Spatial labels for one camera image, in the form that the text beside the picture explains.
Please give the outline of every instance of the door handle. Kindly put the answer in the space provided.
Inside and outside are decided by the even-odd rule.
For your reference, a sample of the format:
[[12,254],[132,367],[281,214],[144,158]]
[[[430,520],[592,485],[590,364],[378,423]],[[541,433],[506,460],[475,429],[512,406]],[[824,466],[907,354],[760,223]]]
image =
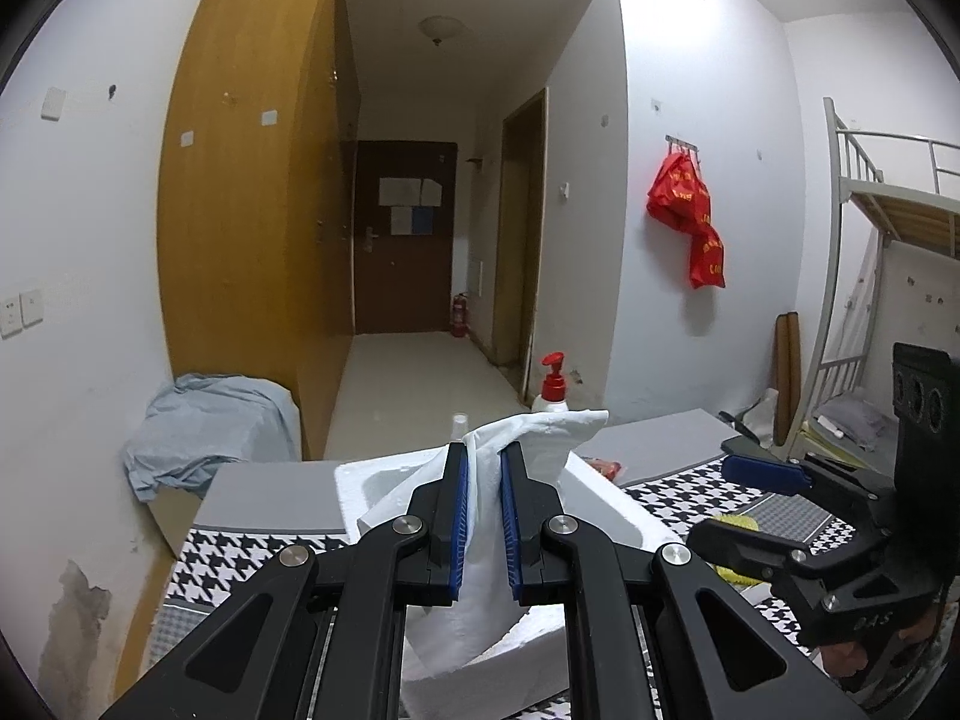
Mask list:
[[373,239],[379,237],[380,236],[376,234],[376,232],[373,232],[372,227],[368,227],[367,234],[363,241],[363,251],[366,251],[368,254],[370,254],[373,251]]

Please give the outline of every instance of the brown door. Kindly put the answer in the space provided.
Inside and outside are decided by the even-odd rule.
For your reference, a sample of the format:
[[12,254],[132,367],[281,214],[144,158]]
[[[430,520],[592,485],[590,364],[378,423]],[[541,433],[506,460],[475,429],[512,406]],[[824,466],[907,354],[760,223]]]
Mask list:
[[544,227],[545,108],[538,93],[503,124],[493,357],[524,397]]
[[358,143],[357,334],[448,329],[456,175],[456,143]]

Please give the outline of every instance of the blue gripper pad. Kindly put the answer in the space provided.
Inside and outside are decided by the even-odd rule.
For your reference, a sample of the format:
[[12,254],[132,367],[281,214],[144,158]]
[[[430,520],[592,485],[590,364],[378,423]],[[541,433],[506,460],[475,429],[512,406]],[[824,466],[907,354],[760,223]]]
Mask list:
[[721,472],[728,482],[767,493],[796,495],[813,487],[813,481],[800,466],[779,461],[728,455]]
[[517,524],[517,501],[510,481],[507,453],[500,453],[500,510],[503,514],[503,539],[507,548],[507,579],[514,600],[520,600],[520,525]]
[[450,595],[460,598],[464,582],[464,553],[467,552],[467,501],[469,501],[469,463],[464,447],[457,473],[457,495],[453,507],[453,533],[450,544]]

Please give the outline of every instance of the fire extinguisher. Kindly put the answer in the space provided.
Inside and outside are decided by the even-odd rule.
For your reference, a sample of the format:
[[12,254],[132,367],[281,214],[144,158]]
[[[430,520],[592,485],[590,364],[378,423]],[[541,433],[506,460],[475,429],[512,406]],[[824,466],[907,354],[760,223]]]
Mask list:
[[467,335],[467,295],[460,293],[453,298],[450,309],[450,333],[454,338]]

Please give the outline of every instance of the ceiling light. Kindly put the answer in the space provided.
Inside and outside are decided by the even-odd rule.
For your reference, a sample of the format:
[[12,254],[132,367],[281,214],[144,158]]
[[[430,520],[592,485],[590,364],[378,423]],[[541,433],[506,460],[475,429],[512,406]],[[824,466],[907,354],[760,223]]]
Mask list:
[[419,30],[433,41],[434,46],[455,38],[464,29],[466,27],[462,20],[455,19],[453,16],[428,16],[419,23]]

